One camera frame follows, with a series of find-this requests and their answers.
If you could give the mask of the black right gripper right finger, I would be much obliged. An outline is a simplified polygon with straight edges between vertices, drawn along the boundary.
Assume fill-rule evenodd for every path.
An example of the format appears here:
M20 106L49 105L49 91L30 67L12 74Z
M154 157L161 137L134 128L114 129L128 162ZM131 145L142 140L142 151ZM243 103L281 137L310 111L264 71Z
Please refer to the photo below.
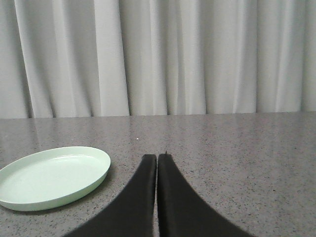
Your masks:
M158 157L158 224L161 237L251 236L193 190L170 154Z

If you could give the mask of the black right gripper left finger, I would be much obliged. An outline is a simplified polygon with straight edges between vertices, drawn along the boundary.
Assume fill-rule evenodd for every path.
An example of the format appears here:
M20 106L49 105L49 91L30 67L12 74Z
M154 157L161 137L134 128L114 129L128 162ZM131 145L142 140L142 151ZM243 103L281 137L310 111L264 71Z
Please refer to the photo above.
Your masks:
M67 237L152 237L156 191L156 155L143 155L119 195Z

